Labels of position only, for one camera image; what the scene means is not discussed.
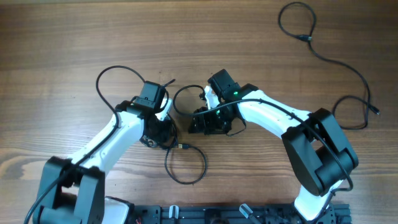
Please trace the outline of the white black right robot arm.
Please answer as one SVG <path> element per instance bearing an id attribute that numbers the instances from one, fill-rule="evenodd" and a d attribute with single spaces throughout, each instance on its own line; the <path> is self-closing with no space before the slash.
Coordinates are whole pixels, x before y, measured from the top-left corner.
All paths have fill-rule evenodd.
<path id="1" fill-rule="evenodd" d="M 240 86 L 225 69 L 208 79 L 200 98 L 206 105 L 195 110 L 189 133 L 231 136 L 232 122 L 238 118 L 282 140 L 301 184 L 294 208 L 305 221 L 319 221 L 331 198 L 342 190 L 341 183 L 352 181 L 349 175 L 359 159 L 330 111 L 297 110 L 250 83 Z"/>

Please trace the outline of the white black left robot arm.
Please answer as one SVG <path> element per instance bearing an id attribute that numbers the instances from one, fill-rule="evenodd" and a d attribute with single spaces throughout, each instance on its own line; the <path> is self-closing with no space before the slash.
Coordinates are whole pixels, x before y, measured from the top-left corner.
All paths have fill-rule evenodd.
<path id="1" fill-rule="evenodd" d="M 109 123 L 66 159 L 53 156 L 42 170 L 37 199 L 25 222 L 124 223 L 131 206 L 105 196 L 105 178 L 131 145 L 166 142 L 171 100 L 165 86 L 146 81 L 139 96 L 112 108 Z"/>

